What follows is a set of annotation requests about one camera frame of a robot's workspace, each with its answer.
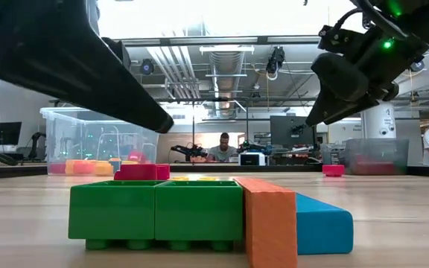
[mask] black monitor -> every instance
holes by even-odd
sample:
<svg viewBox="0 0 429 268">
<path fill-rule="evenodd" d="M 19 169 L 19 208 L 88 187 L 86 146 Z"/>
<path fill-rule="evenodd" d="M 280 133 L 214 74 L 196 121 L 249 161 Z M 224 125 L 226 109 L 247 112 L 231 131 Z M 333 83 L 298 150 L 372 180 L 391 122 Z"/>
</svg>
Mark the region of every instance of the black monitor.
<svg viewBox="0 0 429 268">
<path fill-rule="evenodd" d="M 271 144 L 292 148 L 295 145 L 315 145 L 316 126 L 305 126 L 306 117 L 271 116 Z"/>
<path fill-rule="evenodd" d="M 22 122 L 1 123 L 0 145 L 17 145 L 21 133 Z"/>
</svg>

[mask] green lego brick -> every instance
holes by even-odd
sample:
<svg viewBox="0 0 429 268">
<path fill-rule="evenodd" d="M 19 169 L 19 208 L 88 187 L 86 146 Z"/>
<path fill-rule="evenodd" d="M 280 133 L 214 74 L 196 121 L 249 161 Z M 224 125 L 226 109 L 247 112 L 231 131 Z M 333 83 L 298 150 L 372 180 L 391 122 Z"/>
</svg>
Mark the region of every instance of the green lego brick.
<svg viewBox="0 0 429 268">
<path fill-rule="evenodd" d="M 155 239 L 187 250 L 211 241 L 225 251 L 243 238 L 243 190 L 232 181 L 175 181 L 156 187 Z"/>
<path fill-rule="evenodd" d="M 154 239 L 155 186 L 160 181 L 108 181 L 71 188 L 69 238 L 86 239 L 87 249 L 127 240 L 131 249 Z"/>
</svg>

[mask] table surface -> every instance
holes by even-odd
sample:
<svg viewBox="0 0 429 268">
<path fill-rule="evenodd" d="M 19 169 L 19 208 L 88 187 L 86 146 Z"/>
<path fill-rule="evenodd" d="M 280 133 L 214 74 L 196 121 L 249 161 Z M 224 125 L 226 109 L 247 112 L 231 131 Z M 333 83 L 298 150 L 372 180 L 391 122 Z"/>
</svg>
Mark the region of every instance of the table surface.
<svg viewBox="0 0 429 268">
<path fill-rule="evenodd" d="M 429 178 L 320 173 L 204 174 L 258 177 L 349 210 L 355 219 L 350 255 L 299 256 L 299 268 L 429 267 Z M 248 267 L 245 254 L 213 252 L 86 252 L 67 238 L 69 188 L 100 177 L 0 179 L 0 267 Z"/>
</svg>

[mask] white pillar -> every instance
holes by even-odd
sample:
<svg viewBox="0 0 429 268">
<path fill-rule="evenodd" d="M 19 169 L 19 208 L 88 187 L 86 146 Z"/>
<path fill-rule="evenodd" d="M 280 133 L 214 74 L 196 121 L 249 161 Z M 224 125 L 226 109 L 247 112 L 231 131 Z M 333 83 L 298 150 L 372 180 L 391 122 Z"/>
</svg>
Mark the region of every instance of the white pillar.
<svg viewBox="0 0 429 268">
<path fill-rule="evenodd" d="M 395 110 L 390 102 L 381 102 L 361 113 L 363 138 L 396 138 Z"/>
</svg>

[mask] blue block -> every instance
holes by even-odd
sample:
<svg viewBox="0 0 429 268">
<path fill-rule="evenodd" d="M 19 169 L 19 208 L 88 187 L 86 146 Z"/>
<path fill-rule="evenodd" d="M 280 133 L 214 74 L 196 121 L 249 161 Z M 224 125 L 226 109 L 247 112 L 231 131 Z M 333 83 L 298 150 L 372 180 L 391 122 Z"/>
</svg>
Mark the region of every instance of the blue block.
<svg viewBox="0 0 429 268">
<path fill-rule="evenodd" d="M 348 254 L 354 248 L 350 212 L 296 194 L 297 254 Z"/>
</svg>

